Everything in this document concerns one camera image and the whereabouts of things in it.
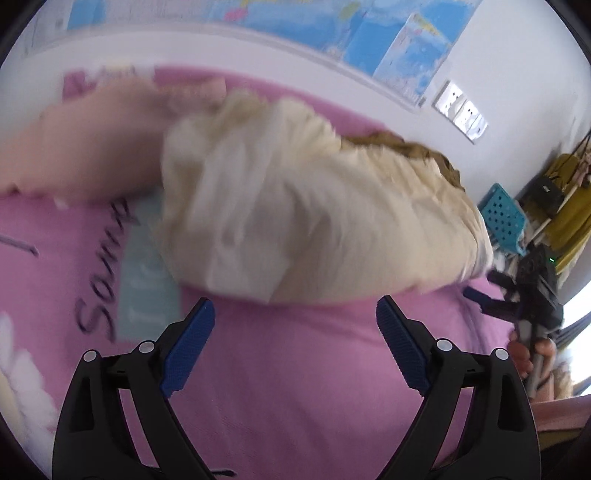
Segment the white wall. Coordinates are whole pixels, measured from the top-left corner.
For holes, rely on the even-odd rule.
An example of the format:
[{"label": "white wall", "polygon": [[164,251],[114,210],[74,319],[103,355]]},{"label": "white wall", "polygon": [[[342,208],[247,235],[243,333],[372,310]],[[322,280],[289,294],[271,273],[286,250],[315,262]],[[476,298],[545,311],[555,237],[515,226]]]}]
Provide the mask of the white wall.
[{"label": "white wall", "polygon": [[591,124],[591,69],[544,0],[484,0],[436,76],[448,76],[490,122],[476,145],[430,106],[407,111],[321,63],[279,48],[202,32],[142,30],[82,37],[0,70],[0,138],[60,94],[65,70],[114,60],[184,63],[259,76],[379,119],[447,155],[478,200],[492,183],[516,194],[552,152]]}]

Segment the white flower print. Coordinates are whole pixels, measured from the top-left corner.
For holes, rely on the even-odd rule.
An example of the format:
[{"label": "white flower print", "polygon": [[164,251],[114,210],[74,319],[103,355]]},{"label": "white flower print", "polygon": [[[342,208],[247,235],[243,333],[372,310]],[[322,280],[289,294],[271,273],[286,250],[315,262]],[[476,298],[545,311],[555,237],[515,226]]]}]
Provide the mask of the white flower print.
[{"label": "white flower print", "polygon": [[12,320],[0,313],[0,408],[13,435],[43,473],[51,478],[55,428],[59,419],[53,399],[31,354],[14,352]]}]

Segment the silver screw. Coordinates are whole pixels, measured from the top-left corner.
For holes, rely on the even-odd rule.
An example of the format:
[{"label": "silver screw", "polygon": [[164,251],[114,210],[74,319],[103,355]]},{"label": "silver screw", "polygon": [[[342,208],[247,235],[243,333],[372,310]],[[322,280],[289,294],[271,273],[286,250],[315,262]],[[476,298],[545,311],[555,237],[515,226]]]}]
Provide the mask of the silver screw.
[{"label": "silver screw", "polygon": [[96,351],[88,350],[82,358],[85,362],[92,362],[96,358]]},{"label": "silver screw", "polygon": [[144,342],[139,346],[139,351],[142,353],[150,353],[154,350],[154,342]]},{"label": "silver screw", "polygon": [[509,359],[509,352],[504,348],[498,348],[495,350],[495,355],[499,360],[508,360]]},{"label": "silver screw", "polygon": [[453,348],[453,344],[449,340],[442,338],[441,340],[437,341],[437,348],[443,352],[449,352]]}]

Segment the blue map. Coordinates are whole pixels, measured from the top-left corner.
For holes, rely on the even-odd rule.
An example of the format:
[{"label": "blue map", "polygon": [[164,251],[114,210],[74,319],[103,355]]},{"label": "blue map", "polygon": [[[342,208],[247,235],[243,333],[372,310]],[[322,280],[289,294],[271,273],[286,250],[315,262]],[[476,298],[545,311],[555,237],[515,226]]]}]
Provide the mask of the blue map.
[{"label": "blue map", "polygon": [[[69,2],[71,8],[58,9]],[[67,35],[105,24],[157,21],[235,25],[295,42],[422,98],[481,0],[50,0],[46,24]],[[51,13],[68,12],[60,19]],[[39,29],[51,37],[47,25]]]}]

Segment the cream-colored cloth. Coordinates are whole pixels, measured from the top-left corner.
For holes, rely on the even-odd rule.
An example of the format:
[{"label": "cream-colored cloth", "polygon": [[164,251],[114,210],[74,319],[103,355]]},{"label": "cream-colored cloth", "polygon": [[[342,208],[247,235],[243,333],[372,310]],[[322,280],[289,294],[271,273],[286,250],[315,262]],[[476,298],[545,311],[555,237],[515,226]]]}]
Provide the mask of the cream-colored cloth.
[{"label": "cream-colored cloth", "polygon": [[342,147],[292,99],[232,92],[165,139],[156,236],[176,279],[271,303],[332,303],[482,275],[476,206],[434,161]]}]

